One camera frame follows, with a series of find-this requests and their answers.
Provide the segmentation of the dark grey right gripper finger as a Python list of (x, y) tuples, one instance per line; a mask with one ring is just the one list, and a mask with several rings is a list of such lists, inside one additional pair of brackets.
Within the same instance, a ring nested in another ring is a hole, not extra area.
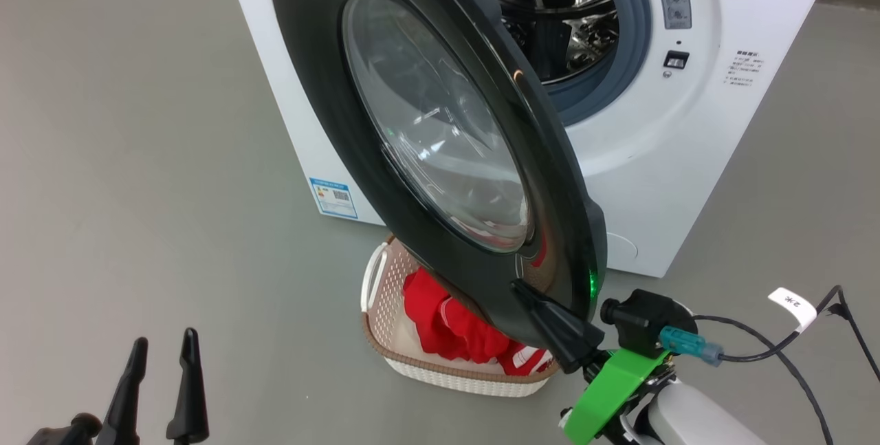
[(606, 351), (600, 349), (602, 329), (522, 280), (512, 283), (512, 291), (563, 373), (602, 369), (606, 363)]

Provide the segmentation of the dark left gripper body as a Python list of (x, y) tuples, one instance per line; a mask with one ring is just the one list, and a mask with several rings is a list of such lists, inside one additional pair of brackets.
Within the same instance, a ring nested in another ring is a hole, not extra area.
[(101, 432), (102, 422), (90, 413), (79, 413), (64, 427), (42, 427), (27, 445), (88, 445)]

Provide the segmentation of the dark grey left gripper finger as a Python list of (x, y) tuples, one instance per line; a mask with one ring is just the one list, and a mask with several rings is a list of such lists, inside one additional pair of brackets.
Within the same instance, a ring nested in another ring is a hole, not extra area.
[(101, 432), (96, 438), (101, 444), (139, 444), (138, 404), (140, 385), (144, 380), (149, 342), (144, 336), (136, 338), (118, 386), (108, 407)]
[(200, 338), (196, 329), (184, 332), (179, 363), (182, 370), (178, 399), (166, 438), (173, 444), (202, 443), (210, 437), (210, 421), (202, 372)]

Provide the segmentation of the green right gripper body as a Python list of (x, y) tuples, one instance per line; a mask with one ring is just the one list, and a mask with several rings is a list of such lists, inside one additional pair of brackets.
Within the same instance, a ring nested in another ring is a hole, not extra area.
[(626, 402), (638, 394), (669, 354), (661, 351), (656, 358), (647, 358), (623, 349), (612, 352), (569, 411), (564, 423), (566, 438), (572, 444), (591, 443), (607, 425), (619, 419)]

